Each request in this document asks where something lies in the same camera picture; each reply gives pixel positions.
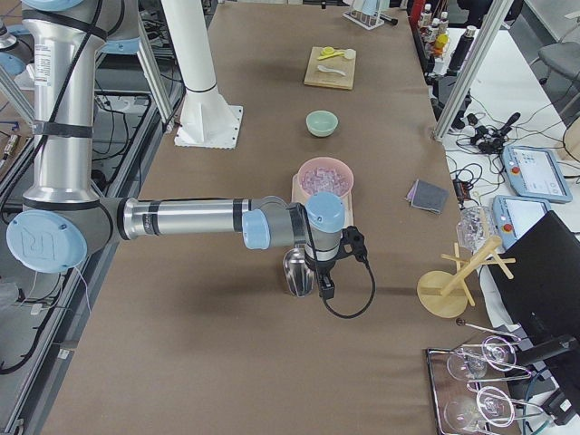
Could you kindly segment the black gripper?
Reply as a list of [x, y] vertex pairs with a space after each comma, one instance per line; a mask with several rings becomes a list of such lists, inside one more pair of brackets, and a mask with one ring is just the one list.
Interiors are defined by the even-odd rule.
[[321, 261], [318, 259], [317, 262], [315, 262], [310, 256], [305, 256], [305, 263], [310, 270], [318, 272], [320, 297], [323, 300], [334, 298], [334, 281], [329, 274], [334, 268], [336, 261], [334, 259], [328, 261]]

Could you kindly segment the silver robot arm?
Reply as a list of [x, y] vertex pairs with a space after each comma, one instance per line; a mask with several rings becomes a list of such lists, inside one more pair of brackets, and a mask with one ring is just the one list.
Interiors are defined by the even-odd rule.
[[55, 274], [121, 240], [142, 236], [237, 232], [250, 249], [303, 246], [324, 300], [346, 257], [343, 202], [317, 193], [304, 204], [260, 199], [104, 198], [91, 184], [96, 56], [140, 45], [134, 1], [25, 1], [34, 39], [34, 182], [8, 224], [6, 242], [20, 263]]

